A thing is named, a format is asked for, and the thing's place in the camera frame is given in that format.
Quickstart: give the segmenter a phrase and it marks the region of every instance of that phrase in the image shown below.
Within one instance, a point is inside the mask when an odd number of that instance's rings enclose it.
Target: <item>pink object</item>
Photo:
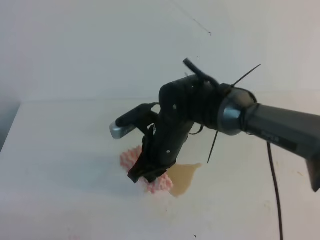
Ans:
[[[125,151],[120,155],[120,165],[126,170],[126,172],[129,172],[129,170],[135,165],[141,152],[142,147],[137,146],[136,148]],[[143,185],[145,187],[145,190],[147,192],[151,192],[152,194],[155,194],[157,191],[169,192],[174,186],[173,182],[171,181],[167,173],[158,177],[152,183],[149,183],[144,177],[141,177],[138,183]]]

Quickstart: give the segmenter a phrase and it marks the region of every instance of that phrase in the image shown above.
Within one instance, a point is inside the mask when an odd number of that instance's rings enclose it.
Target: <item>brown liquid puddle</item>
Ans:
[[[171,195],[177,198],[184,194],[190,187],[196,170],[201,166],[201,163],[175,164],[169,168],[167,174],[173,182],[173,188],[170,191]]]

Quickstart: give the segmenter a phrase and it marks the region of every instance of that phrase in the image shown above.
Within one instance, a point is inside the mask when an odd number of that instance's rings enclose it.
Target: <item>black cable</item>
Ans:
[[[211,147],[211,150],[210,150],[210,154],[209,154],[209,158],[208,158],[208,162],[206,164],[209,163],[210,161],[210,157],[211,157],[211,154],[212,154],[212,150],[214,149],[214,146],[216,144],[216,140],[217,140],[217,137],[218,137],[218,131],[215,132],[215,136],[214,136],[214,140],[213,140],[213,143],[212,143],[212,147]]]
[[[190,135],[197,135],[197,134],[199,134],[199,133],[202,132],[202,130],[204,129],[204,127],[205,127],[205,126],[201,125],[199,131],[197,131],[196,133],[191,133],[191,132],[189,132],[189,134],[190,134]]]
[[[272,178],[273,178],[273,183],[274,183],[276,204],[277,204],[277,207],[278,207],[280,240],[284,240],[284,232],[283,232],[283,228],[282,228],[282,214],[281,214],[280,196],[279,196],[279,189],[278,189],[277,177],[276,177],[276,172],[275,172],[275,167],[274,167],[274,160],[272,158],[270,142],[267,142],[266,146],[267,146],[267,149],[268,149],[270,168],[271,168],[271,173],[272,173]]]
[[[260,67],[261,64],[259,64],[258,66],[254,67],[253,69],[251,69],[250,71],[248,71],[245,75],[243,75],[238,81],[236,81],[234,84],[231,85],[232,88],[235,87],[235,85],[237,85],[242,79],[244,79],[246,76],[248,76],[250,73],[252,73],[256,68]]]

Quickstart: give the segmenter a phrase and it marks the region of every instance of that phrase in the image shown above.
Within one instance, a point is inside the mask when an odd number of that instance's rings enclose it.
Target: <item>white tabletop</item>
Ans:
[[[319,92],[257,97],[320,114]],[[0,239],[279,239],[267,147],[254,136],[220,134],[209,164],[215,132],[190,136],[177,161],[202,167],[178,198],[144,193],[132,183],[119,155],[141,144],[143,135],[135,130],[114,140],[109,124],[143,102],[151,101],[22,104],[0,154]],[[312,192],[305,161],[272,150],[284,238],[318,240],[320,193]]]

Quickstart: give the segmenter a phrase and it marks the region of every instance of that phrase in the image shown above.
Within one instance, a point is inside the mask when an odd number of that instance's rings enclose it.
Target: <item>black arm segment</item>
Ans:
[[[312,189],[320,188],[320,116],[256,103],[243,117],[244,132],[306,159]]]

